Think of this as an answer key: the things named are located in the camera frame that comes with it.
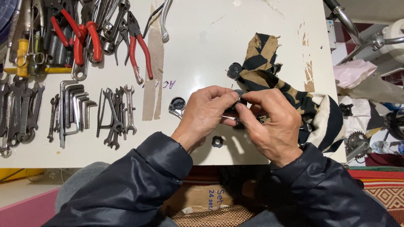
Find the water bottle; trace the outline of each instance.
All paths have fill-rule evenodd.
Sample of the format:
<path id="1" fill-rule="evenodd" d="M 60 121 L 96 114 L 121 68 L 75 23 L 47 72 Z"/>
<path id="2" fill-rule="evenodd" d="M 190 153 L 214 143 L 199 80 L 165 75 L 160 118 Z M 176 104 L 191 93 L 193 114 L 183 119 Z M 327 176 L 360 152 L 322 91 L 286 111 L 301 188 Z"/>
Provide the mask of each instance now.
<path id="1" fill-rule="evenodd" d="M 375 141 L 371 148 L 372 153 L 404 155 L 404 141 Z"/>

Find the patterned rug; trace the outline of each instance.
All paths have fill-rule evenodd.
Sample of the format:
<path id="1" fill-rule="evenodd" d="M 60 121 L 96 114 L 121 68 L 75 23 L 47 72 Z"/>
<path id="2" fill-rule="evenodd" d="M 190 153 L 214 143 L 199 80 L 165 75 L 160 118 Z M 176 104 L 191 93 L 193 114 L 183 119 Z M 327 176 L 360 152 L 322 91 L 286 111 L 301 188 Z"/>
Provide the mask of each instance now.
<path id="1" fill-rule="evenodd" d="M 362 180 L 365 190 L 380 200 L 404 227 L 404 172 L 349 170 L 349 173 Z"/>

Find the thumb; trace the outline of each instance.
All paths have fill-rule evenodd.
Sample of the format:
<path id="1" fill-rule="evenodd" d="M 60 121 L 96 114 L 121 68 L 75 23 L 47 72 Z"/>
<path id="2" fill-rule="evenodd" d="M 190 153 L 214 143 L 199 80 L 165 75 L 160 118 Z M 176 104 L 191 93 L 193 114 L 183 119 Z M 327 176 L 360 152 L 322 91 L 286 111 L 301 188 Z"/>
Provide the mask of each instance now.
<path id="1" fill-rule="evenodd" d="M 244 104 L 238 103 L 236 105 L 236 110 L 238 112 L 241 123 L 243 123 L 247 129 L 261 127 L 261 124 L 259 123 L 259 121 L 257 121 L 254 114 Z"/>
<path id="2" fill-rule="evenodd" d="M 216 109 L 219 109 L 222 112 L 224 112 L 227 108 L 235 104 L 237 100 L 238 100 L 237 92 L 232 91 L 215 98 L 215 100 L 212 101 L 213 102 L 212 105 L 214 105 Z"/>

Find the left hand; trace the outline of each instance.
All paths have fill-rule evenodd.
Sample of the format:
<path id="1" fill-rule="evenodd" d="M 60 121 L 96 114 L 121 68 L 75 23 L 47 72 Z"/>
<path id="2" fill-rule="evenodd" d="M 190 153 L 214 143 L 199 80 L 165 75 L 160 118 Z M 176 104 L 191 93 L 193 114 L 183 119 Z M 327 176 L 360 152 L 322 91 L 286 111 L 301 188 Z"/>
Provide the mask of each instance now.
<path id="1" fill-rule="evenodd" d="M 191 153 L 206 141 L 218 124 L 236 126 L 233 119 L 223 117 L 224 111 L 238 100 L 237 92 L 229 88 L 210 86 L 192 93 L 182 120 L 171 138 Z"/>

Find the black jacket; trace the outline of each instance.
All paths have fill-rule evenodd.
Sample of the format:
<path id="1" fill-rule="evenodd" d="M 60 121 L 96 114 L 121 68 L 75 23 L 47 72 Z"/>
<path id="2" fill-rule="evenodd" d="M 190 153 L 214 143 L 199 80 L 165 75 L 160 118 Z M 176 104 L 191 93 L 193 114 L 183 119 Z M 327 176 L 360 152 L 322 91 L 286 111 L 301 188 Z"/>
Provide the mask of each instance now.
<path id="1" fill-rule="evenodd" d="M 156 132 L 81 188 L 43 226 L 142 226 L 181 186 L 192 158 L 170 137 Z M 271 167 L 290 187 L 312 226 L 400 227 L 349 173 L 312 144 L 283 168 Z"/>

